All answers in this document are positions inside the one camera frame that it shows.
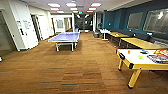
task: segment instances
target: wooden floor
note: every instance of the wooden floor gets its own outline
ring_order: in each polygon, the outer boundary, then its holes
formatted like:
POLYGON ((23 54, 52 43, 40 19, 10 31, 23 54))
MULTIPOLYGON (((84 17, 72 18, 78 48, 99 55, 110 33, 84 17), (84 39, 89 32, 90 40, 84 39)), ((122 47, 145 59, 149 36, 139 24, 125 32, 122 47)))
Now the wooden floor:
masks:
POLYGON ((128 89, 133 71, 118 71, 114 45, 83 32, 73 52, 47 40, 13 52, 0 62, 0 94, 168 94, 167 71, 142 71, 128 89))

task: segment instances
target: blue wall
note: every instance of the blue wall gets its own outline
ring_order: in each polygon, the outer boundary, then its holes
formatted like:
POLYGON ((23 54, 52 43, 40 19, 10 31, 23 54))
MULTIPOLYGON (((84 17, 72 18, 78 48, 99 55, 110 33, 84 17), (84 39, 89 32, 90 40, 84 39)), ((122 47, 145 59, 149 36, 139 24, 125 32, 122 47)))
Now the blue wall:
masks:
POLYGON ((102 29, 110 30, 110 29, 114 28, 114 22, 115 22, 114 19, 115 19, 114 12, 104 11, 102 29))
POLYGON ((128 31, 130 30, 127 28, 129 15, 132 13, 143 12, 139 29, 138 30, 132 29, 131 32, 146 34, 149 31, 143 31, 143 26, 145 24, 148 11, 166 9, 166 8, 168 8, 168 0, 153 0, 130 8, 118 9, 111 12, 106 11, 104 12, 103 28, 109 30, 115 28, 128 31))

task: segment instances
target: ceiling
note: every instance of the ceiling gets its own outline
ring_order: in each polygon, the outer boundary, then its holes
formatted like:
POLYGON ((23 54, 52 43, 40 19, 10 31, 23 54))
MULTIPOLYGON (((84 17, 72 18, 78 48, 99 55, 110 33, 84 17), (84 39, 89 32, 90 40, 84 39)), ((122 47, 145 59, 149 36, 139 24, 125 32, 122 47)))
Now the ceiling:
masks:
MULTIPOLYGON (((49 10, 51 13, 57 13, 56 11, 51 11, 48 3, 58 3, 61 7, 59 10, 64 11, 64 13, 72 13, 70 8, 66 6, 67 3, 72 3, 72 0, 20 0, 27 3, 30 6, 34 6, 40 9, 49 10)), ((152 0, 76 0, 76 5, 78 11, 86 13, 86 11, 91 8, 92 3, 101 3, 100 7, 96 7, 94 12, 103 12, 104 10, 111 11, 119 8, 127 8, 142 4, 152 0)))

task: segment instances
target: door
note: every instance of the door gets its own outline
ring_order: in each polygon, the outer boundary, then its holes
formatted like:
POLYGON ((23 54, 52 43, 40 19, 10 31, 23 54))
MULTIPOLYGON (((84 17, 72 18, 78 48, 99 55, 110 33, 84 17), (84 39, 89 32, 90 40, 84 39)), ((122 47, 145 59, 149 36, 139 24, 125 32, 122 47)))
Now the door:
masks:
POLYGON ((0 56, 16 51, 16 46, 0 11, 0 56))
POLYGON ((39 22, 38 22, 38 17, 35 16, 35 15, 31 15, 31 18, 32 18, 32 21, 33 21, 33 25, 34 25, 34 29, 36 31, 38 41, 43 40, 42 35, 41 35, 39 22))
POLYGON ((75 28, 93 31, 93 14, 75 15, 75 28))

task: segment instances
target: ceiling light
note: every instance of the ceiling light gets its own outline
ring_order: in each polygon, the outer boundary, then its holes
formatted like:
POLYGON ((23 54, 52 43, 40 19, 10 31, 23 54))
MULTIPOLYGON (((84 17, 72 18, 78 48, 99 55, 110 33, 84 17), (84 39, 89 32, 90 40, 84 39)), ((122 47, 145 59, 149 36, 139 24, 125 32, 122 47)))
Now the ceiling light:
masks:
POLYGON ((80 18, 80 16, 79 15, 76 15, 78 18, 80 18))
POLYGON ((58 13, 64 13, 64 11, 57 11, 58 13))
POLYGON ((70 10, 78 10, 77 8, 70 8, 70 10))
POLYGON ((87 11, 87 12, 93 12, 93 11, 87 11))
POLYGON ((58 8, 51 8, 51 10, 59 10, 58 8))
POLYGON ((98 6, 100 6, 101 4, 100 3, 93 3, 91 6, 92 7, 98 7, 98 6))
POLYGON ((72 2, 76 2, 76 0, 72 0, 72 2))
POLYGON ((51 7, 60 7, 60 5, 57 3, 49 3, 48 5, 51 7))
POLYGON ((66 5, 67 5, 68 7, 75 7, 75 6, 76 6, 75 3, 67 3, 66 5))
POLYGON ((89 8, 89 10, 96 10, 96 8, 89 8))
POLYGON ((163 12, 160 12, 160 14, 158 15, 158 19, 161 19, 163 17, 163 12))
POLYGON ((73 13, 78 13, 78 11, 73 11, 73 13))
POLYGON ((87 18, 89 15, 85 15, 85 18, 87 18))

